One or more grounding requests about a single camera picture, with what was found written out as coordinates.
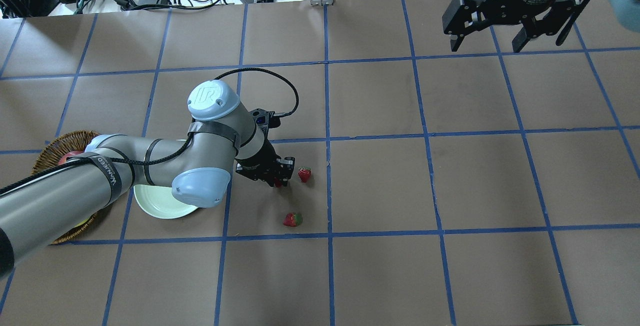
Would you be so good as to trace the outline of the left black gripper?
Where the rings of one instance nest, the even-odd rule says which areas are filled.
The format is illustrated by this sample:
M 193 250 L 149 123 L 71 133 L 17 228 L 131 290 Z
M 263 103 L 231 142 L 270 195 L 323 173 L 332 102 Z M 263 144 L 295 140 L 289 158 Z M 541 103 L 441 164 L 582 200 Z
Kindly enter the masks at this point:
M 294 173 L 296 159 L 280 157 L 268 139 L 261 148 L 247 159 L 237 159 L 235 173 L 253 181 L 264 181 L 274 188 L 274 178 L 281 180 L 281 187 L 288 187 Z

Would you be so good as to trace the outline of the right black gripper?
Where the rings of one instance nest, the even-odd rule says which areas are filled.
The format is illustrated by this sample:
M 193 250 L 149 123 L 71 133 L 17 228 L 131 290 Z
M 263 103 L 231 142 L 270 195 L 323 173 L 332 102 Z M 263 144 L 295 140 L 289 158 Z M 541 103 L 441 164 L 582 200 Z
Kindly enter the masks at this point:
M 457 52 L 467 35 L 494 25 L 522 25 L 512 39 L 519 53 L 531 39 L 555 35 L 576 10 L 576 0 L 451 0 L 442 15 L 442 31 Z

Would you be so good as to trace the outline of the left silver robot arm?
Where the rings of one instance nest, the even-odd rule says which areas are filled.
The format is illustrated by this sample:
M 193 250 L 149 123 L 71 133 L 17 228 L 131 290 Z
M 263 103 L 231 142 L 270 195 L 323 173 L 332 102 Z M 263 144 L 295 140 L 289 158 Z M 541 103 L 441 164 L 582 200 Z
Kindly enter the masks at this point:
M 212 208 L 233 173 L 271 187 L 288 184 L 295 158 L 276 153 L 261 110 L 248 111 L 226 82 L 202 82 L 186 105 L 192 121 L 185 141 L 102 134 L 64 164 L 3 187 L 1 277 L 135 185 L 168 187 L 185 205 Z

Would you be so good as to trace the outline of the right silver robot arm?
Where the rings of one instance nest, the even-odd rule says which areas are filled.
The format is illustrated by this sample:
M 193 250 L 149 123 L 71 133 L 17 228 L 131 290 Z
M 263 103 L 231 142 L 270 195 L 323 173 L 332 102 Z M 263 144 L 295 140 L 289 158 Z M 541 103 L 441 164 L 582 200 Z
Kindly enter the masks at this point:
M 494 25 L 521 25 L 512 50 L 521 50 L 542 35 L 565 43 L 570 30 L 591 0 L 451 0 L 442 15 L 442 31 L 450 37 L 451 51 L 464 38 Z M 615 18 L 627 30 L 639 30 L 639 0 L 608 0 Z

